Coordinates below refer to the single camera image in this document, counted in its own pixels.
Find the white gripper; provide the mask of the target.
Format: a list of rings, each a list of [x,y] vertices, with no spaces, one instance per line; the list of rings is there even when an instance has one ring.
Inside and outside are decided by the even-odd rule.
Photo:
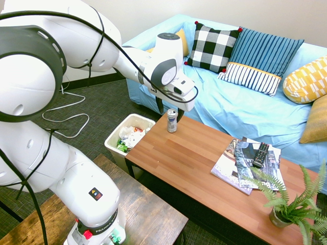
[[[194,107],[196,98],[196,87],[186,95],[179,95],[176,92],[152,89],[152,94],[156,97],[156,104],[160,114],[164,113],[163,100],[178,108],[177,122],[181,120],[185,111],[191,111]]]

